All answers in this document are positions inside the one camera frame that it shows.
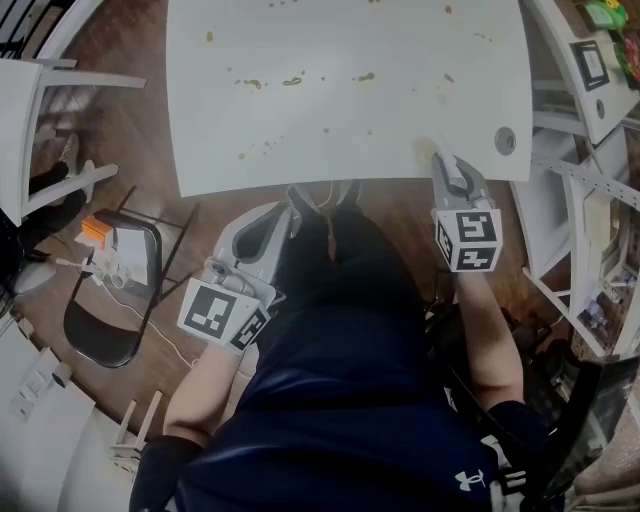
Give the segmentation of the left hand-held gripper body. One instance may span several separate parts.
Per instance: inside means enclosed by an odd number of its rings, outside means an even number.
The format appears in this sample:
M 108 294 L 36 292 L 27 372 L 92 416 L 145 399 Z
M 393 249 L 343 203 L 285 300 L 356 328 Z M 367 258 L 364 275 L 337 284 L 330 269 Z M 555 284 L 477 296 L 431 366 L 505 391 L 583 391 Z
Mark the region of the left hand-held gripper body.
M 280 297 L 272 285 L 209 257 L 201 276 L 188 282 L 177 326 L 241 355 L 257 343 Z

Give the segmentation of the white wiping cloth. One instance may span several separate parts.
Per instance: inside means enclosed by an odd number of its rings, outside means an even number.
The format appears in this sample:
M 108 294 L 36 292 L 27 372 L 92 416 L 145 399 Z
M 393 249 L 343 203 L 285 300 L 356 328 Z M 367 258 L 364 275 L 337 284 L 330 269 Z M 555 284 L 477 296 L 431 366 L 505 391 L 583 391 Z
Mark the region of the white wiping cloth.
M 443 175 L 445 182 L 465 187 L 466 179 L 458 168 L 456 157 L 439 137 L 420 137 L 414 141 L 416 165 L 425 174 L 434 176 L 436 172 Z

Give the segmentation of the person's left forearm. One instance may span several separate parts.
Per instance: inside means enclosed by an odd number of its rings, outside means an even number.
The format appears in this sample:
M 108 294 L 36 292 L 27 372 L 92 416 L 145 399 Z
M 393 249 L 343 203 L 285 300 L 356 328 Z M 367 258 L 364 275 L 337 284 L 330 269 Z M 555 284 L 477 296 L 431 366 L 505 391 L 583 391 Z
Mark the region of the person's left forearm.
M 171 397 L 163 434 L 205 447 L 221 422 L 242 359 L 208 345 Z

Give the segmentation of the person's right forearm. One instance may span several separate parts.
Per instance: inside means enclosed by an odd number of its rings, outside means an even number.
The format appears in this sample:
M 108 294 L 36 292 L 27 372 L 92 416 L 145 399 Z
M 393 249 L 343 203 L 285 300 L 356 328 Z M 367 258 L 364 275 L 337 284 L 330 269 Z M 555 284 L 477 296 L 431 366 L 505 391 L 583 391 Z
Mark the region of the person's right forearm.
M 499 303 L 481 273 L 458 273 L 461 313 L 474 395 L 484 410 L 524 401 L 523 366 Z

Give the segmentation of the white stained table top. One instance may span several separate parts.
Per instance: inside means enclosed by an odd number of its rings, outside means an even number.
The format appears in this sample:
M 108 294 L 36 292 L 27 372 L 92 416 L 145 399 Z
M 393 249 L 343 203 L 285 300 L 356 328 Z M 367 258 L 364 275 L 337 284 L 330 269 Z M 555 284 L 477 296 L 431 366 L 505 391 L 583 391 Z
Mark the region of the white stained table top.
M 166 81 L 185 197 L 427 177 L 420 137 L 488 180 L 529 177 L 518 0 L 169 0 Z

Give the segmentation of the person's left shoe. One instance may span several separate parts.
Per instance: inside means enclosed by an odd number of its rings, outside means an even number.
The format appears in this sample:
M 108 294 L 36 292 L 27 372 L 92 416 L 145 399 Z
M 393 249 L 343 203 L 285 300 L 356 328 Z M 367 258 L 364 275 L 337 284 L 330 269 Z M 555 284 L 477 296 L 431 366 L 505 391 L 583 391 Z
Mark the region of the person's left shoe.
M 286 191 L 289 206 L 303 219 L 320 214 L 320 209 L 306 189 L 300 185 L 290 185 Z

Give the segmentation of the person's black trousers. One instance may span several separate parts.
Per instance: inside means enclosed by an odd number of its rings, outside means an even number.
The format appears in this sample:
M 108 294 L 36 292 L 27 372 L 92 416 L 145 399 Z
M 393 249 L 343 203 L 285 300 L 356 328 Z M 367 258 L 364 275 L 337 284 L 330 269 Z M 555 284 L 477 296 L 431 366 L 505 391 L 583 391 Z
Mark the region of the person's black trousers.
M 302 222 L 282 252 L 276 278 L 285 309 L 344 303 L 424 320 L 409 267 L 358 205 L 341 204 L 329 217 L 305 202 L 295 209 Z

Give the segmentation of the white shelf unit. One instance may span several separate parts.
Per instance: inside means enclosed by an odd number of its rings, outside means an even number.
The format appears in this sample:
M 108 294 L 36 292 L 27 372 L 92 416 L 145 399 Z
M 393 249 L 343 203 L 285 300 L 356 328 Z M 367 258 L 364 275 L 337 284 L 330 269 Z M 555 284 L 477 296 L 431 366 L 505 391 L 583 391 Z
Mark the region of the white shelf unit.
M 537 130 L 530 177 L 511 190 L 526 277 L 595 354 L 640 349 L 640 165 L 625 129 L 594 147 Z

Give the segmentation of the white papers on chair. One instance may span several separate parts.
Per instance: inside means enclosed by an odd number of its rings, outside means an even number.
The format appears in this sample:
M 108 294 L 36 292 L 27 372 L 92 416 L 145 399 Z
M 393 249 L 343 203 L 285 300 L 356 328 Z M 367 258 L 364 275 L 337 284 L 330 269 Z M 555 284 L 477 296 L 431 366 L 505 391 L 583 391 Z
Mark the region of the white papers on chair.
M 117 228 L 115 251 L 119 265 L 126 268 L 128 277 L 144 286 L 148 284 L 148 255 L 145 232 L 142 230 Z

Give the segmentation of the white wooden stool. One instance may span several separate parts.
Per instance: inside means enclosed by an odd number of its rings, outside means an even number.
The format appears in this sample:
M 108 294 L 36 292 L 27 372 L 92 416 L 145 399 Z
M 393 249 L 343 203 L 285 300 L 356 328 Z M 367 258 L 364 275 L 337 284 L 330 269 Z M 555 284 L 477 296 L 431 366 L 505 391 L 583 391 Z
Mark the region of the white wooden stool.
M 129 403 L 116 436 L 109 446 L 109 459 L 117 467 L 122 468 L 129 473 L 137 472 L 141 454 L 146 445 L 147 434 L 152 425 L 162 397 L 163 394 L 160 390 L 157 390 L 154 393 L 137 435 L 133 435 L 129 431 L 129 423 L 137 408 L 137 402 L 132 400 Z

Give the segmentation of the black framed picture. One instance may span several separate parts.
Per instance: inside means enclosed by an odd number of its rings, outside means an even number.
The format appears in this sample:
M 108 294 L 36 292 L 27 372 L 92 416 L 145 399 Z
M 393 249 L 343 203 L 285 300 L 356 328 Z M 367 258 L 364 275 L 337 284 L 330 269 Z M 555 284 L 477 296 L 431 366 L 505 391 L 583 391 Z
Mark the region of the black framed picture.
M 571 43 L 570 48 L 587 92 L 610 83 L 606 66 L 595 40 Z

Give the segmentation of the person's navy shirt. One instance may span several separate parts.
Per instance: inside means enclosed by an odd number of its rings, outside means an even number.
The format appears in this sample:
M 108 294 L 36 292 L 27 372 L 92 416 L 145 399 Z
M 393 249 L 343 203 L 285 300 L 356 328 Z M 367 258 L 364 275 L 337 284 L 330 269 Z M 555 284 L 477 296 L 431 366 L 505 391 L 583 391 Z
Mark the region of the person's navy shirt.
M 448 403 L 421 328 L 316 306 L 264 331 L 269 350 L 233 416 L 206 442 L 147 444 L 130 512 L 491 512 L 505 456 L 530 469 L 543 419 L 507 401 L 488 431 Z

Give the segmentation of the black office chair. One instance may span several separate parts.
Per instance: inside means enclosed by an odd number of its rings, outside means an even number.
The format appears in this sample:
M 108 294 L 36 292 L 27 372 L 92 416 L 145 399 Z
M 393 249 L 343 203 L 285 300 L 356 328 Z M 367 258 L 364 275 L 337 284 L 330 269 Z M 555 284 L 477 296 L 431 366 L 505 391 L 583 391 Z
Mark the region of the black office chair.
M 530 473 L 532 491 L 522 512 L 559 512 L 576 477 L 595 463 L 612 441 L 640 370 L 640 351 L 586 359 L 577 365 L 569 396 L 527 365 L 525 402 L 541 414 L 548 444 Z

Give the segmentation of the small white side table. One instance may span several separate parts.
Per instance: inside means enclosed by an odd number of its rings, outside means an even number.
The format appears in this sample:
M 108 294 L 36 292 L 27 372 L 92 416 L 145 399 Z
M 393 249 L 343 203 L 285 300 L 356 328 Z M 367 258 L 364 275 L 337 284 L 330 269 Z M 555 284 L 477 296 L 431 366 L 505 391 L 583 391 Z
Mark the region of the small white side table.
M 33 145 L 56 136 L 38 132 L 37 120 L 45 89 L 59 86 L 101 86 L 142 89 L 143 78 L 79 71 L 73 59 L 0 58 L 0 210 L 17 226 L 24 217 L 69 193 L 115 176 L 118 166 L 95 167 L 31 194 L 29 179 Z

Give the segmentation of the black stair railing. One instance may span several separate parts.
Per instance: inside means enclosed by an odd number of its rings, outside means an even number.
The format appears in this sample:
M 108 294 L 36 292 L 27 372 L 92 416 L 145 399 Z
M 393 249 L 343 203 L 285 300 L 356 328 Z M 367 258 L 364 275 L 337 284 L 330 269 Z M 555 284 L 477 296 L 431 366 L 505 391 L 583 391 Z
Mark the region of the black stair railing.
M 0 0 L 0 59 L 50 60 L 77 35 L 83 0 Z

